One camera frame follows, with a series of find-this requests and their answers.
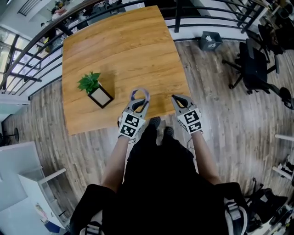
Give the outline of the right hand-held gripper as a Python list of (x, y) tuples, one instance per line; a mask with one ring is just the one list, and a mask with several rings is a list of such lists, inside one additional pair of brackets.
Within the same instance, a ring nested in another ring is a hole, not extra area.
[(191, 97), (186, 95), (175, 94), (171, 96), (171, 101), (178, 116), (179, 124), (189, 133), (193, 134), (198, 131), (201, 133), (202, 124), (201, 124), (201, 113), (198, 108), (194, 108), (195, 105)]

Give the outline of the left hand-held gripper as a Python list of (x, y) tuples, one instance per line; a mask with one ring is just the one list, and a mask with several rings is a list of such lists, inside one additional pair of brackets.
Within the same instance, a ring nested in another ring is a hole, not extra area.
[(145, 116), (149, 109), (149, 102), (145, 99), (131, 100), (119, 118), (119, 135), (133, 139), (145, 124)]

